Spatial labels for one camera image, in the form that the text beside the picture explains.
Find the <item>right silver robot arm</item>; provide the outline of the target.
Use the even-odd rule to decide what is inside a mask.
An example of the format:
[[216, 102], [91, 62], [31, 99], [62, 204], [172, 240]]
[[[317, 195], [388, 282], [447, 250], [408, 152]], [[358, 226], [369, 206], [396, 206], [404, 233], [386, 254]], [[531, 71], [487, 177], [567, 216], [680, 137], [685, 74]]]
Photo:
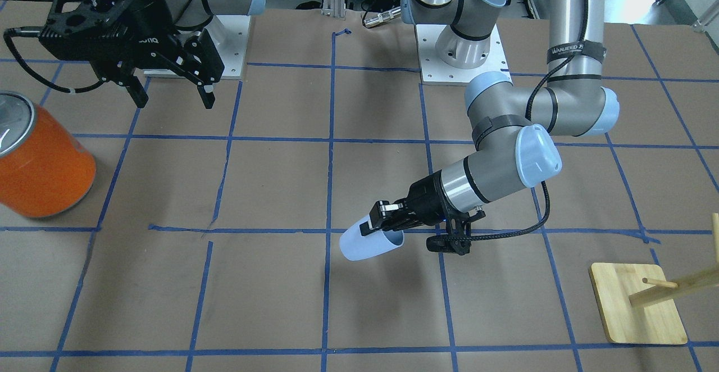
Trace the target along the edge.
[[211, 108], [231, 63], [219, 17], [264, 8], [265, 0], [54, 0], [36, 36], [60, 60], [89, 62], [99, 83], [123, 87], [139, 108], [148, 97], [138, 69], [189, 80]]

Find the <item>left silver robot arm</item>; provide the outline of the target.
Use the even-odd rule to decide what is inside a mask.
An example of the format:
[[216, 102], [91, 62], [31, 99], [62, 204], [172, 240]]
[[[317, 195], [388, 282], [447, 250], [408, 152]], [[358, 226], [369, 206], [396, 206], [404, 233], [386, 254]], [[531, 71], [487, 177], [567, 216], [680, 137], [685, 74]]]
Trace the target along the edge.
[[[467, 67], [459, 47], [487, 47], [506, 0], [401, 0], [407, 24], [445, 24], [441, 51]], [[484, 72], [465, 90], [475, 152], [411, 185], [406, 198], [378, 201], [359, 225], [362, 235], [433, 226], [532, 188], [557, 175], [562, 162], [552, 136], [603, 134], [619, 114], [602, 86], [604, 0], [550, 0], [548, 73], [533, 88], [500, 71]]]

